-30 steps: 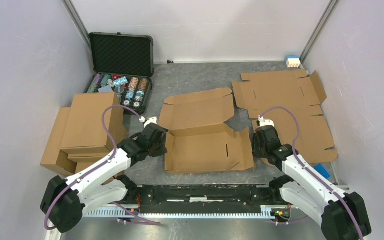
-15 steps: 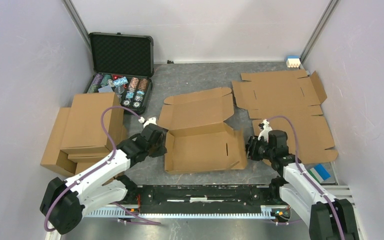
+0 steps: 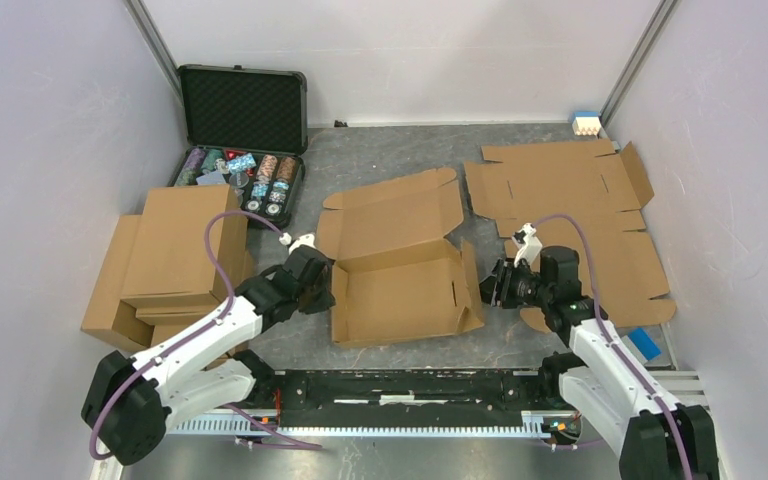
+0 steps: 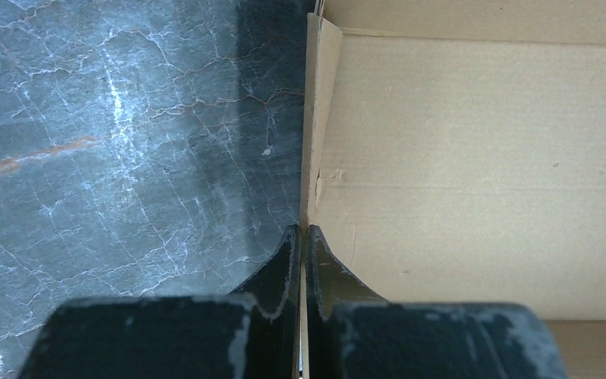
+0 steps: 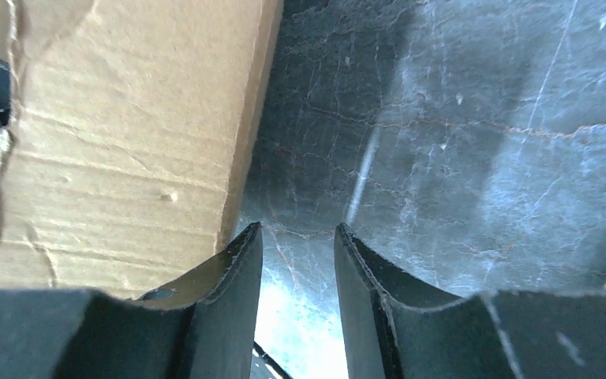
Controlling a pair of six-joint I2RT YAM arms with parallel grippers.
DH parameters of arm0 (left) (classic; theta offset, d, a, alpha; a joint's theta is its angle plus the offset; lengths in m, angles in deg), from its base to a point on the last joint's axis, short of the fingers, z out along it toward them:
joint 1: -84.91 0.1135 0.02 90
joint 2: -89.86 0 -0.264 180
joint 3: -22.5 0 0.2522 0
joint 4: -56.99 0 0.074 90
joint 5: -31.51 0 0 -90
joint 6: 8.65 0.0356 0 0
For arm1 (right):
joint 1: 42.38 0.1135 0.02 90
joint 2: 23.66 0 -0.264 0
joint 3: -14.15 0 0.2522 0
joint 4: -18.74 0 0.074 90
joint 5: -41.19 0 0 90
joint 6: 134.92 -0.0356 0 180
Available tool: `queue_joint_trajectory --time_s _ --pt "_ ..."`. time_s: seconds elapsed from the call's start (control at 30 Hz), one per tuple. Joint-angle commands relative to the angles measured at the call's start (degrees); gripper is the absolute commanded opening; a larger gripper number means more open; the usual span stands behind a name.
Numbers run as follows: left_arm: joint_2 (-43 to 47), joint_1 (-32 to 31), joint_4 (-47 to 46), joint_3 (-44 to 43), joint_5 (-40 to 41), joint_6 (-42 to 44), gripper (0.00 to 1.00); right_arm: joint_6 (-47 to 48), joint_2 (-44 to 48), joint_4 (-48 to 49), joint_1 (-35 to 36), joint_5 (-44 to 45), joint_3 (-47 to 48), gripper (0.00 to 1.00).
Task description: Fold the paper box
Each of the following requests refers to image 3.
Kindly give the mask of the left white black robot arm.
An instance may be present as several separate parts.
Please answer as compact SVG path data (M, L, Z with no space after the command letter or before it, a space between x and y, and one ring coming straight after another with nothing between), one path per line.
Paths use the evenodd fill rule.
M97 364L81 409L95 460L132 465L167 432L209 410L244 401L266 405L273 379L240 359L209 365L296 312L330 309L331 262L310 245L245 279L219 307L171 339L130 357L113 351Z

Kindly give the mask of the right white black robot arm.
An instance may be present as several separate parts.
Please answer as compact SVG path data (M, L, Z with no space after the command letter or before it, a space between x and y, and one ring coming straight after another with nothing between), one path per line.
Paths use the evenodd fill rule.
M567 347L543 360L537 392L551 408L582 413L618 459L624 479L718 479L714 422L656 380L621 341L595 298L584 294L580 257L541 249L538 266L503 258L479 284L483 303L538 309Z

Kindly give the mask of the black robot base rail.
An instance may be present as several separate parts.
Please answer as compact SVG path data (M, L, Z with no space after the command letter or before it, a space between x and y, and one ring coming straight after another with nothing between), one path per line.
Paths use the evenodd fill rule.
M274 409L281 427L514 427L525 412L571 418L535 370L284 370L239 402Z

